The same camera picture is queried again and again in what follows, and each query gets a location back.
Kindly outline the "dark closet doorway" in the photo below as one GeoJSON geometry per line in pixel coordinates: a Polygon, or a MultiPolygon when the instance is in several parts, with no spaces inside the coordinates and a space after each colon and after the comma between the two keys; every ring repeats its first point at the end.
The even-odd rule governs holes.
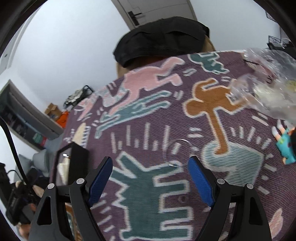
{"type": "Polygon", "coordinates": [[[10,131],[35,150],[56,152],[63,129],[39,111],[9,80],[1,89],[1,118],[10,131]]]}

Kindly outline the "cardboard box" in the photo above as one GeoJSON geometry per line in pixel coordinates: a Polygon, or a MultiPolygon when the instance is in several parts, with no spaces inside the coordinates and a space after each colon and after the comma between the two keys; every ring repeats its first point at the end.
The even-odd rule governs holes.
{"type": "Polygon", "coordinates": [[[57,120],[61,116],[62,111],[60,111],[57,105],[50,103],[45,110],[45,114],[51,119],[57,120]]]}

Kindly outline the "black shoe rack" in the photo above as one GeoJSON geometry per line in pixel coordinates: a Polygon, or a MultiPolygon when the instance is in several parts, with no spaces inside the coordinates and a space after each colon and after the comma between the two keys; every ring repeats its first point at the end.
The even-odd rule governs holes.
{"type": "Polygon", "coordinates": [[[90,86],[83,86],[81,89],[76,90],[73,94],[67,97],[63,103],[63,109],[74,108],[79,102],[90,96],[93,92],[94,90],[90,86]]]}

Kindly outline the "black bag on sofa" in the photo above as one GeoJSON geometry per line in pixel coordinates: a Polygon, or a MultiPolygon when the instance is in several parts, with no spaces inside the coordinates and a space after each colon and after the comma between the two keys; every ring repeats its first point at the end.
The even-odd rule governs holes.
{"type": "Polygon", "coordinates": [[[38,206],[40,200],[34,189],[24,181],[21,181],[18,187],[15,183],[10,184],[5,164],[1,163],[1,202],[6,208],[6,217],[12,225],[30,224],[35,215],[31,204],[38,206]]]}

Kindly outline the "grey sofa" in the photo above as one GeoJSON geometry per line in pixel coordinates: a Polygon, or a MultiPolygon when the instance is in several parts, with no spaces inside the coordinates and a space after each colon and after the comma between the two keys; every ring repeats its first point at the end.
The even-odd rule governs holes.
{"type": "Polygon", "coordinates": [[[17,147],[19,142],[25,148],[23,151],[17,151],[24,173],[27,174],[32,168],[35,168],[43,176],[50,177],[56,152],[62,143],[62,137],[63,135],[60,135],[56,139],[47,140],[45,142],[45,148],[41,151],[36,151],[19,138],[13,139],[15,147],[17,147]]]}

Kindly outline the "clear plastic bag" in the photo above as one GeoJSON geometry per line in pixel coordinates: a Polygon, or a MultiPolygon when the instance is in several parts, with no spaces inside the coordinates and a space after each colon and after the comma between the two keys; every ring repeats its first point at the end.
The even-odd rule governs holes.
{"type": "Polygon", "coordinates": [[[246,49],[251,73],[230,85],[230,94],[245,106],[295,124],[295,58],[280,50],[246,49]]]}

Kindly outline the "purple patterned woven blanket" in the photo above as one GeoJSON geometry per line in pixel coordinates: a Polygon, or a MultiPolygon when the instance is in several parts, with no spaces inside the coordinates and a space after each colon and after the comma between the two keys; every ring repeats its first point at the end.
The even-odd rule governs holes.
{"type": "Polygon", "coordinates": [[[278,118],[246,108],[230,85],[252,68],[238,52],[170,57],[132,70],[81,101],[62,146],[89,151],[88,168],[105,156],[113,172],[94,219],[107,240],[194,240],[210,207],[187,167],[172,167],[163,149],[192,143],[204,167],[231,185],[254,185],[273,240],[292,238],[295,164],[285,165],[271,129],[278,118]]]}

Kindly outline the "black white jewelry box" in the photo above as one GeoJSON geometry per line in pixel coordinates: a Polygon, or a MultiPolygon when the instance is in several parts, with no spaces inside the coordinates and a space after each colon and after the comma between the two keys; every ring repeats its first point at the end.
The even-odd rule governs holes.
{"type": "Polygon", "coordinates": [[[50,182],[57,186],[70,185],[79,178],[85,178],[88,158],[89,151],[75,142],[62,147],[56,153],[50,182]]]}

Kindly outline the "grey door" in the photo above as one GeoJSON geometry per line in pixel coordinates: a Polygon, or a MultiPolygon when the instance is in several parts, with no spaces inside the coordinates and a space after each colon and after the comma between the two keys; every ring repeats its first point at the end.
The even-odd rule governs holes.
{"type": "Polygon", "coordinates": [[[189,0],[123,0],[112,2],[130,30],[146,23],[174,16],[181,16],[197,20],[196,14],[189,0]],[[139,26],[135,26],[128,12],[142,13],[137,17],[139,26]]]}

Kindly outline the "small cartoon boy figurine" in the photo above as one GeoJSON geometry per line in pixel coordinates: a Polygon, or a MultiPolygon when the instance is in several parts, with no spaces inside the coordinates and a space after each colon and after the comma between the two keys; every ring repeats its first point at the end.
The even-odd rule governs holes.
{"type": "Polygon", "coordinates": [[[285,121],[285,127],[281,120],[277,120],[276,126],[271,129],[276,139],[276,146],[282,156],[285,165],[295,163],[295,126],[285,121]]]}

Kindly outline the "orange storage box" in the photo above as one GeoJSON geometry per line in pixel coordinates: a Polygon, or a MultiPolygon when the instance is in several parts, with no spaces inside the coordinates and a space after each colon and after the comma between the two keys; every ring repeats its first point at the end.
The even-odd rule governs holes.
{"type": "Polygon", "coordinates": [[[64,111],[60,115],[60,117],[56,120],[56,123],[61,127],[61,128],[66,128],[66,123],[69,117],[69,112],[64,111]]]}

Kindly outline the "clear thin bangle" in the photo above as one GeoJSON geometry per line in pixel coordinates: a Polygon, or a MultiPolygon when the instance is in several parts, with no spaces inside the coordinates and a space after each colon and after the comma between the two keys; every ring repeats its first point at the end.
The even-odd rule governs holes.
{"type": "Polygon", "coordinates": [[[194,153],[193,151],[193,145],[191,142],[184,138],[177,138],[172,141],[170,141],[166,147],[163,149],[163,160],[166,164],[172,167],[187,167],[189,157],[185,158],[184,162],[181,161],[170,161],[168,157],[170,156],[178,156],[179,151],[181,150],[181,147],[186,144],[188,146],[188,150],[190,151],[189,157],[191,157],[194,153]]]}

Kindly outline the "black garment on chair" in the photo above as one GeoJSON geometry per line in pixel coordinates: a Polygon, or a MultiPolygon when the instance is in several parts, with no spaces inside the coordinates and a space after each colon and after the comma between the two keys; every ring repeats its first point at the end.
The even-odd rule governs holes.
{"type": "Polygon", "coordinates": [[[209,28],[195,20],[174,16],[142,25],[125,34],[113,55],[127,68],[138,60],[201,52],[209,28]]]}

